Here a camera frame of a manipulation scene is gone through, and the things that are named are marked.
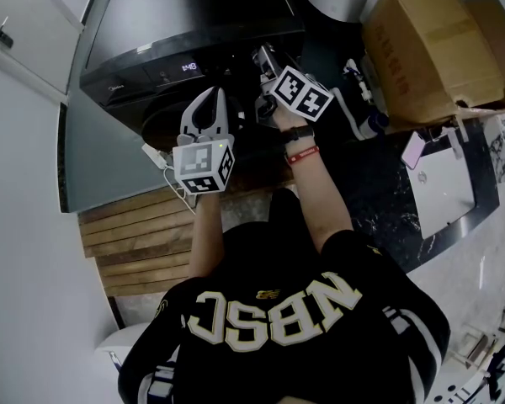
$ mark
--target jersey lettering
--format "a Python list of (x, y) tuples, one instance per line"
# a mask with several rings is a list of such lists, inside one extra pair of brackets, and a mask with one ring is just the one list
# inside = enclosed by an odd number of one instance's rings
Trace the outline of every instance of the jersey lettering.
[[(271, 322), (271, 339), (276, 343), (282, 346), (303, 343), (322, 333), (320, 326), (315, 325), (312, 321), (311, 315), (303, 301), (304, 297), (305, 292), (301, 291), (286, 298), (283, 302), (268, 311), (269, 321)], [(294, 314), (282, 317), (281, 311), (289, 306), (294, 310)], [(300, 331), (288, 335), (286, 327), (296, 322), (299, 325)]]
[(334, 289), (331, 286), (314, 280), (306, 288), (306, 293), (314, 297), (320, 310), (322, 310), (324, 316), (322, 325), (327, 332), (343, 316), (340, 308), (333, 308), (331, 301), (337, 302), (349, 310), (353, 310), (362, 295), (357, 289), (353, 290), (346, 281), (334, 273), (323, 273), (322, 276), (325, 279), (330, 279), (337, 288)]
[(234, 350), (234, 352), (252, 352), (261, 348), (266, 341), (268, 341), (268, 325), (264, 322), (258, 321), (245, 321), (240, 320), (239, 313), (252, 313), (253, 319), (265, 319), (266, 313), (256, 306), (246, 306), (241, 302), (233, 300), (228, 303), (228, 312), (226, 318), (228, 322), (240, 329), (252, 329), (254, 332), (254, 339), (252, 341), (240, 341), (239, 329), (226, 329), (225, 341)]
[(221, 292), (203, 292), (196, 298), (197, 302), (204, 303), (205, 300), (215, 300), (215, 312), (213, 313), (213, 321), (211, 331), (199, 325), (200, 319), (196, 316), (191, 316), (187, 324), (189, 330), (196, 336), (209, 341), (212, 344), (223, 342), (225, 330), (225, 314), (226, 314), (226, 299)]

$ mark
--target digital display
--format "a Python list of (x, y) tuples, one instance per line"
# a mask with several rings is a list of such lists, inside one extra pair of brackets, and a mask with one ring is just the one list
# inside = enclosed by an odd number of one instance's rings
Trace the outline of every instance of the digital display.
[(196, 66), (196, 63), (189, 63), (189, 64), (182, 66), (182, 70), (184, 72), (195, 71), (196, 69), (198, 69), (198, 66)]

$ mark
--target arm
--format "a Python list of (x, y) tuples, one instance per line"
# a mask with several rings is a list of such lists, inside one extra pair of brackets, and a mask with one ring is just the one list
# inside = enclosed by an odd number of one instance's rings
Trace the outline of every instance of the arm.
[[(274, 120), (281, 131), (306, 125), (305, 119), (279, 105)], [(301, 138), (287, 144), (288, 157), (314, 146), (314, 138)], [(343, 197), (327, 172), (319, 154), (312, 154), (292, 165), (301, 209), (316, 250), (321, 253), (329, 237), (338, 231), (353, 230)]]
[(225, 256), (219, 194), (203, 194), (196, 207), (189, 277), (205, 277)]

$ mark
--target black wristband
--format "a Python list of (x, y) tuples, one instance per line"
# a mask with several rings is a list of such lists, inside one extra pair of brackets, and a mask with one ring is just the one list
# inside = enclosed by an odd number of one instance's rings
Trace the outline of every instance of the black wristband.
[(300, 138), (314, 136), (314, 130), (309, 125), (302, 125), (300, 127), (292, 127), (291, 129), (285, 130), (281, 132), (280, 135), (283, 143), (288, 144), (289, 142), (297, 141)]

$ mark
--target red bracelet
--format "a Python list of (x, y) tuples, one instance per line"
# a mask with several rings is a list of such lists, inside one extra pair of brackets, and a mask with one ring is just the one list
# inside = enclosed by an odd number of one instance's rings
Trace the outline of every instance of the red bracelet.
[(288, 157), (288, 163), (290, 165), (293, 165), (294, 163), (298, 162), (299, 160), (301, 160), (307, 156), (310, 156), (311, 154), (315, 154), (317, 152), (320, 152), (320, 148), (318, 148), (318, 146), (314, 145), (311, 148), (307, 148), (306, 150), (304, 150), (302, 152), (298, 152), (297, 154), (295, 154), (292, 157)]

